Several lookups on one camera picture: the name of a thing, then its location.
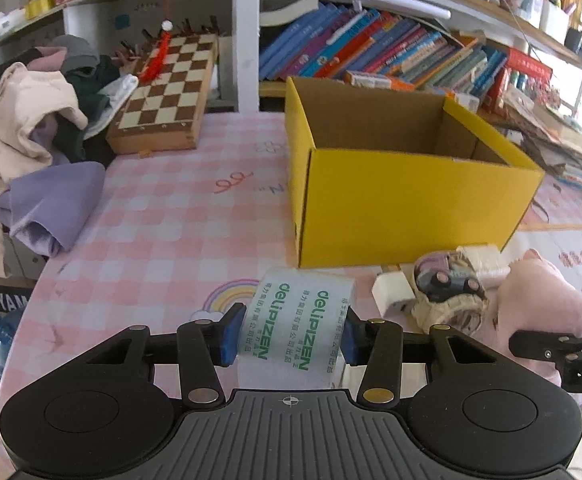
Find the beige hoodie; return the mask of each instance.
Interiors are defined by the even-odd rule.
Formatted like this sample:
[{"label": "beige hoodie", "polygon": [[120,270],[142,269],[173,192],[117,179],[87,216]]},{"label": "beige hoodie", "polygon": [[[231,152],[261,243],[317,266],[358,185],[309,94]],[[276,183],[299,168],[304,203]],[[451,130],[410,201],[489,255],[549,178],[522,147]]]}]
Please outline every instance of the beige hoodie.
[{"label": "beige hoodie", "polygon": [[[58,112],[79,129],[88,120],[78,108],[73,87],[59,72],[31,72],[22,63],[8,68],[0,79],[0,195],[20,176],[49,167],[52,156],[29,136],[47,114]],[[0,277],[4,266],[4,236],[0,224]]]},{"label": "beige hoodie", "polygon": [[49,151],[29,138],[47,114],[58,112],[83,130],[73,86],[59,72],[31,72],[14,63],[0,79],[0,195],[8,183],[51,165]]}]

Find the chessboard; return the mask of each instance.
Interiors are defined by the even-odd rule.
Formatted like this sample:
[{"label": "chessboard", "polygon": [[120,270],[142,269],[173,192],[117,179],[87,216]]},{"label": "chessboard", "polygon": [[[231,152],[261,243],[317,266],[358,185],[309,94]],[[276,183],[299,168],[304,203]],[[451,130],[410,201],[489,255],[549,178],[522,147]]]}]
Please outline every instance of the chessboard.
[{"label": "chessboard", "polygon": [[[136,65],[139,76],[158,44]],[[217,36],[171,38],[160,75],[140,83],[109,126],[106,138],[118,154],[195,148],[217,56]]]}]

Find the packing tape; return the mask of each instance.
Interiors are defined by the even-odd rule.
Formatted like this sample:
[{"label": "packing tape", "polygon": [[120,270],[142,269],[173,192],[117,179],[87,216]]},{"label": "packing tape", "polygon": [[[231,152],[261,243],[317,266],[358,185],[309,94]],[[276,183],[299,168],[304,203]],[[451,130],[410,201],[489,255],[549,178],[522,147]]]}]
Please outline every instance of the packing tape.
[{"label": "packing tape", "polygon": [[241,388],[317,390],[339,384],[340,337],[355,281],[311,270],[267,271],[238,346]]}]

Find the red tassel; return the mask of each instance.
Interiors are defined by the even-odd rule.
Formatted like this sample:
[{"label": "red tassel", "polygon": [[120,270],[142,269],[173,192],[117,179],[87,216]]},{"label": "red tassel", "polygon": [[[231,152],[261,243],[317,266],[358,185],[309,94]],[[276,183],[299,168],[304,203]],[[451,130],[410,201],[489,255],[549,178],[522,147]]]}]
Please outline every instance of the red tassel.
[{"label": "red tassel", "polygon": [[162,67],[164,66],[164,58],[167,57],[167,51],[169,50],[170,41],[171,41],[170,32],[162,30],[162,39],[160,40],[158,54],[149,61],[149,64],[146,67],[144,67],[144,70],[140,74],[141,82],[148,83],[150,81],[153,81],[157,76],[160,75]]}]

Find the yellow cardboard box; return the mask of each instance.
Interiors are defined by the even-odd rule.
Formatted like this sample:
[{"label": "yellow cardboard box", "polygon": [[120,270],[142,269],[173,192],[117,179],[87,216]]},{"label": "yellow cardboard box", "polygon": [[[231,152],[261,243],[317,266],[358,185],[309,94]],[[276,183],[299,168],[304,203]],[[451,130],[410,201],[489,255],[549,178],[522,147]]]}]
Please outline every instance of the yellow cardboard box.
[{"label": "yellow cardboard box", "polygon": [[285,126],[300,267],[504,247],[543,171],[444,96],[289,78]]}]

